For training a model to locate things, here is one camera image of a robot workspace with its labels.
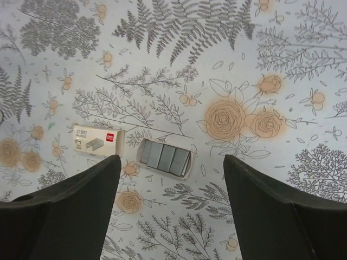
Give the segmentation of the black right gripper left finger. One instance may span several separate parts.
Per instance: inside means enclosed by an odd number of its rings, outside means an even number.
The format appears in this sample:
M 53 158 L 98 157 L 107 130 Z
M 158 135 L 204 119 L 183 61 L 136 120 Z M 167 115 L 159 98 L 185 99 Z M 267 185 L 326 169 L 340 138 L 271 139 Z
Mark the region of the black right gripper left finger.
M 100 259 L 121 160 L 91 168 L 11 202 L 1 202 L 1 259 Z

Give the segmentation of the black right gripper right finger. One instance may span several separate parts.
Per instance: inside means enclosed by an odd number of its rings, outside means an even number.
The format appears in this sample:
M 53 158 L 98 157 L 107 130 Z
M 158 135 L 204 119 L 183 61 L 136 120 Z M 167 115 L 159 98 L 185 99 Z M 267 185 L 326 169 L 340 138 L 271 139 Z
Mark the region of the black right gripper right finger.
M 243 259 L 346 259 L 346 204 L 300 191 L 233 155 L 223 170 Z

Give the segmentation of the white staple box sleeve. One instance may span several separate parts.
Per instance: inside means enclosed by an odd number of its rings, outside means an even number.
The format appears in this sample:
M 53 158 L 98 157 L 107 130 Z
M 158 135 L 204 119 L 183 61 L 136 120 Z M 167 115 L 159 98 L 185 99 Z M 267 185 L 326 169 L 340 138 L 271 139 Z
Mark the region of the white staple box sleeve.
M 77 152 L 110 156 L 123 155 L 123 130 L 76 125 L 73 128 L 73 148 Z

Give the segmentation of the staple tray with staples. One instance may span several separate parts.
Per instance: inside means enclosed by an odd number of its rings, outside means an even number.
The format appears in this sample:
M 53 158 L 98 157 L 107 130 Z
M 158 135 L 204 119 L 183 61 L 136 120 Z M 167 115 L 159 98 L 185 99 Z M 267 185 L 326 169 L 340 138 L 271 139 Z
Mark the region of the staple tray with staples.
M 153 173 L 186 180 L 193 166 L 194 152 L 155 139 L 143 138 L 137 148 L 136 162 Z

